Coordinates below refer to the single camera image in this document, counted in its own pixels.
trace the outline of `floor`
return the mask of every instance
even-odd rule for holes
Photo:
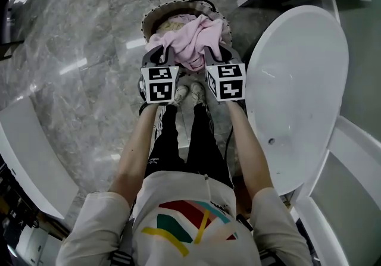
[[[88,193],[107,190],[138,118],[136,89],[145,48],[145,11],[171,0],[28,0],[14,7],[14,39],[25,39],[0,62],[0,109],[30,96],[42,128],[80,192],[65,219],[73,227]],[[226,16],[241,55],[280,12],[238,8],[236,0],[210,0]],[[203,79],[203,75],[194,76]],[[182,78],[190,83],[192,79]],[[225,104],[209,96],[216,138],[225,147],[231,123]],[[180,154],[186,157],[193,122],[191,100],[177,115]],[[234,145],[228,163],[237,169]]]

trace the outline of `person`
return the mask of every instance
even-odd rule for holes
[[[189,92],[181,85],[161,110],[151,154],[158,104],[142,111],[110,190],[88,194],[57,265],[261,265],[262,249],[285,265],[312,265],[243,109],[227,101],[252,199],[252,234],[235,220],[233,183],[214,138],[205,89],[193,82],[190,90],[195,118],[187,162],[179,157],[175,125]]]

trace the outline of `sneaker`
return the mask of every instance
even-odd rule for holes
[[[176,92],[174,93],[173,102],[169,103],[169,105],[174,105],[175,107],[181,106],[181,103],[184,101],[186,95],[189,92],[189,88],[185,85],[180,85]]]
[[[192,92],[192,100],[194,106],[200,103],[207,103],[207,99],[205,97],[205,88],[200,82],[193,82],[190,86],[190,91]]]

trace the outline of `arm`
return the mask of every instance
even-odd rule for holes
[[[107,193],[86,197],[73,231],[62,244],[56,265],[99,266],[118,249],[144,179],[158,105],[148,105],[123,150],[117,176]]]
[[[228,101],[243,179],[252,200],[250,223],[260,250],[269,249],[286,265],[312,265],[305,239],[271,182],[263,150],[243,109]]]

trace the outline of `white bathtub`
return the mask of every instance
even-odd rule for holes
[[[322,160],[347,71],[342,28],[318,7],[285,12],[257,43],[247,71],[246,105],[280,195],[302,185]]]

